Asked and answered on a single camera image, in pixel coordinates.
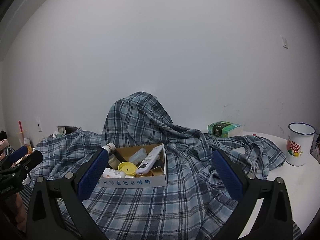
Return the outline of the person left hand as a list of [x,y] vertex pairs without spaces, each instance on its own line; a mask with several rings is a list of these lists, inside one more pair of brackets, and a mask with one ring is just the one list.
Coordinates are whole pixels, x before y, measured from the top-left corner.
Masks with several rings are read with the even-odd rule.
[[25,210],[25,206],[23,204],[23,200],[19,193],[16,194],[15,209],[16,209],[15,221],[17,223],[17,228],[18,230],[25,232],[26,224],[27,224],[27,213]]

